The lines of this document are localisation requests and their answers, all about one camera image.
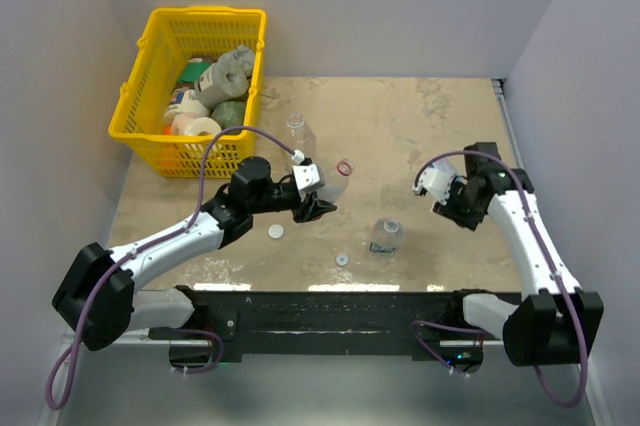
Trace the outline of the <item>clear bottle with red ring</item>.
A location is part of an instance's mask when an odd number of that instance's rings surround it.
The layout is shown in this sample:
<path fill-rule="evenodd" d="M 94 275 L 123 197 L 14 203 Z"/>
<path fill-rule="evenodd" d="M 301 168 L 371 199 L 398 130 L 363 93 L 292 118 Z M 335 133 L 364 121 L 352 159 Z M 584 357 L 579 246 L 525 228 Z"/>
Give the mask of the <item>clear bottle with red ring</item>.
<path fill-rule="evenodd" d="M 325 170 L 324 186 L 318 191 L 318 197 L 331 203 L 337 202 L 345 193 L 354 170 L 354 164 L 348 158 L 341 159 L 335 166 Z"/>

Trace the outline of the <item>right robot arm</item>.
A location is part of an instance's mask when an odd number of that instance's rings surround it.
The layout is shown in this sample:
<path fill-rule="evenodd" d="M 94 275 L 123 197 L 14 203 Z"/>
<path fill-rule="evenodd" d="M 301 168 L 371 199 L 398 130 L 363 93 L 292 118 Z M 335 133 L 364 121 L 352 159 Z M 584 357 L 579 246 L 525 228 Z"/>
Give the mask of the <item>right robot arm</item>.
<path fill-rule="evenodd" d="M 494 143 L 475 143 L 460 152 L 464 173 L 449 154 L 430 160 L 416 175 L 415 194 L 434 199 L 433 212 L 475 230 L 485 218 L 500 229 L 520 278 L 521 300 L 513 305 L 495 293 L 467 290 L 445 315 L 459 339 L 481 329 L 503 342 L 518 367 L 585 365 L 604 304 L 585 291 L 553 245 L 539 214 L 527 173 L 501 160 Z"/>

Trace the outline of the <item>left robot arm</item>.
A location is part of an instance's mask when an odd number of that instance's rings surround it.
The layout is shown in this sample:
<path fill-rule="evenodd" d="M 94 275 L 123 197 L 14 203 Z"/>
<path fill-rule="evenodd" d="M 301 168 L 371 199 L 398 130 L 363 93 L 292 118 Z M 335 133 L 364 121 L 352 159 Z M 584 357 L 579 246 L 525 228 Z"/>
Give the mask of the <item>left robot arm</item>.
<path fill-rule="evenodd" d="M 84 246 L 52 306 L 89 350 L 104 349 L 130 326 L 134 297 L 144 286 L 237 241 L 251 230 L 255 215 L 289 211 L 295 222 L 307 223 L 336 211 L 333 202 L 320 198 L 323 185 L 322 174 L 310 160 L 274 181 L 266 159 L 245 159 L 227 184 L 178 224 L 124 246 Z"/>

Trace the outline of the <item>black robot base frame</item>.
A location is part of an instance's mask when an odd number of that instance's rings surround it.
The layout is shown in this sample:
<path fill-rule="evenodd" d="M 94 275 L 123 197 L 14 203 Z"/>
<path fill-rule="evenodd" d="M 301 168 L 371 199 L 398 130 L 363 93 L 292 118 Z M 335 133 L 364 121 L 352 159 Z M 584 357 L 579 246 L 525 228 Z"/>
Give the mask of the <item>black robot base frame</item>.
<path fill-rule="evenodd" d="M 150 330 L 171 342 L 174 366 L 248 355 L 442 357 L 469 373 L 482 363 L 490 334 L 462 319 L 459 291 L 249 292 L 181 287 L 195 307 L 186 324 Z"/>

